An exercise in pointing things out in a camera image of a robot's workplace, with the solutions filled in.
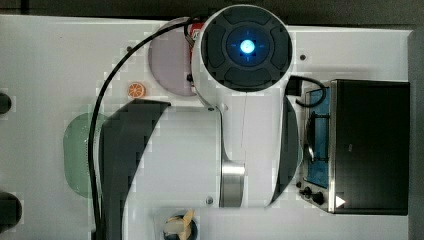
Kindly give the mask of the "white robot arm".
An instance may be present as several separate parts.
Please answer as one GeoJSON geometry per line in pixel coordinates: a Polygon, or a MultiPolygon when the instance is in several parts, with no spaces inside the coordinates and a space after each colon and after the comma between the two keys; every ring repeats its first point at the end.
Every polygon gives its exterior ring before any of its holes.
{"type": "Polygon", "coordinates": [[[200,29],[190,67],[187,101],[137,99],[101,128],[105,240],[164,240],[193,208],[266,208],[295,175],[285,24],[258,6],[226,7],[200,29]]]}

